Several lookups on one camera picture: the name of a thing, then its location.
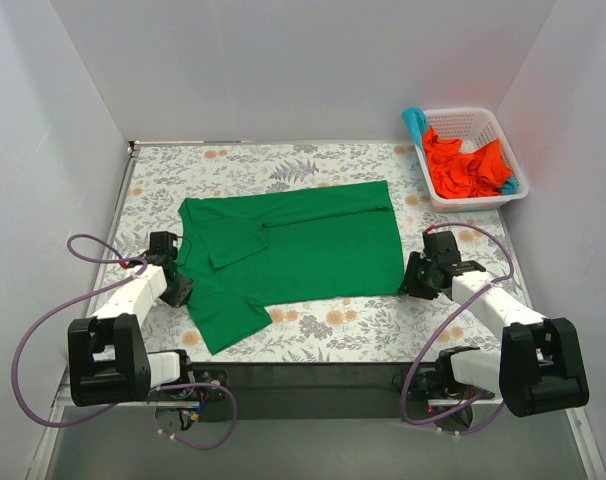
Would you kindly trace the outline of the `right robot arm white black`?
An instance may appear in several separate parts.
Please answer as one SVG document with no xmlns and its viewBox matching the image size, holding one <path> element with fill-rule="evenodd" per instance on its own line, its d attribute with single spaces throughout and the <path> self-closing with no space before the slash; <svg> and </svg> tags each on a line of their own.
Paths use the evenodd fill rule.
<svg viewBox="0 0 606 480">
<path fill-rule="evenodd" d="M 585 406 L 589 387 L 574 324 L 532 310 L 501 287 L 501 278 L 463 260 L 451 228 L 423 232 L 423 249 L 411 253 L 400 290 L 426 300 L 447 296 L 457 314 L 470 312 L 494 334 L 500 350 L 443 350 L 421 387 L 452 398 L 469 388 L 497 395 L 517 417 Z"/>
</svg>

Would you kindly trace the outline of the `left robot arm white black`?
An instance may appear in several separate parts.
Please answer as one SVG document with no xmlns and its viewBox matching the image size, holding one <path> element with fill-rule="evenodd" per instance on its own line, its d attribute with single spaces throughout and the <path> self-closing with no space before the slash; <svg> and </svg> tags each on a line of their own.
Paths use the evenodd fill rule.
<svg viewBox="0 0 606 480">
<path fill-rule="evenodd" d="M 122 261 L 127 282 L 92 316 L 73 321 L 67 333 L 71 397 L 75 405 L 144 401 L 163 388 L 176 400 L 188 398 L 196 377 L 183 350 L 149 353 L 141 327 L 152 307 L 188 303 L 192 280 L 179 272 L 179 237 L 150 234 L 140 259 Z"/>
</svg>

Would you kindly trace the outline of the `green t shirt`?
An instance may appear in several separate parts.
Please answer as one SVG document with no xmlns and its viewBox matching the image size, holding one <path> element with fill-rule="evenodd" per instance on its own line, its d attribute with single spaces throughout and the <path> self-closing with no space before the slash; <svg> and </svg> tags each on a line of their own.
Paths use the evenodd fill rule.
<svg viewBox="0 0 606 480">
<path fill-rule="evenodd" d="M 187 198 L 179 215 L 187 309 L 211 354 L 267 327 L 271 305 L 395 295 L 404 277 L 385 181 Z"/>
</svg>

